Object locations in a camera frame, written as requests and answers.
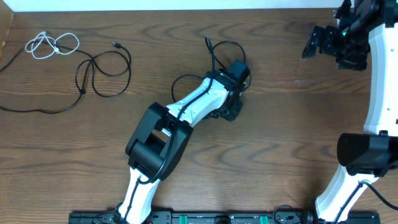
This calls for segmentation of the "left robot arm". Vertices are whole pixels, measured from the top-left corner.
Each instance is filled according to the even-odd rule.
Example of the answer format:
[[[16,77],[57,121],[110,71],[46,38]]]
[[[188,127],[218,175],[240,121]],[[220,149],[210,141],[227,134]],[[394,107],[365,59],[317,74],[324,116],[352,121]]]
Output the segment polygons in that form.
[[[130,182],[115,223],[143,223],[160,181],[176,168],[193,128],[207,116],[234,121],[239,100],[250,76],[249,67],[237,60],[229,69],[206,73],[201,85],[185,98],[167,106],[151,104],[127,143]]]

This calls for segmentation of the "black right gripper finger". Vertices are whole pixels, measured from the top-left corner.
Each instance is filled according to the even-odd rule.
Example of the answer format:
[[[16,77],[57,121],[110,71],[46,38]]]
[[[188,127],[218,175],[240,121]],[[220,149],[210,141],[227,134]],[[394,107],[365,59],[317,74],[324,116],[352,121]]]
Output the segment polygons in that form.
[[[320,40],[323,34],[323,28],[315,26],[312,29],[308,42],[302,52],[301,59],[312,58],[316,55],[318,46],[320,45]]]
[[[346,19],[351,14],[351,6],[351,0],[344,0],[338,9],[333,11],[333,17],[338,21]]]

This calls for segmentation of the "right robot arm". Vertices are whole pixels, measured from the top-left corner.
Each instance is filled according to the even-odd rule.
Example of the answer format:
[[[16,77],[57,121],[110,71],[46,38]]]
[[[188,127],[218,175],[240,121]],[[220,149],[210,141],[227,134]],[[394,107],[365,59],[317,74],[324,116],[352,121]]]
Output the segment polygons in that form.
[[[338,168],[301,223],[369,223],[375,215],[350,214],[361,194],[397,169],[397,1],[344,0],[334,11],[337,25],[315,26],[301,58],[334,57],[342,70],[371,66],[371,93],[363,133],[343,133]]]

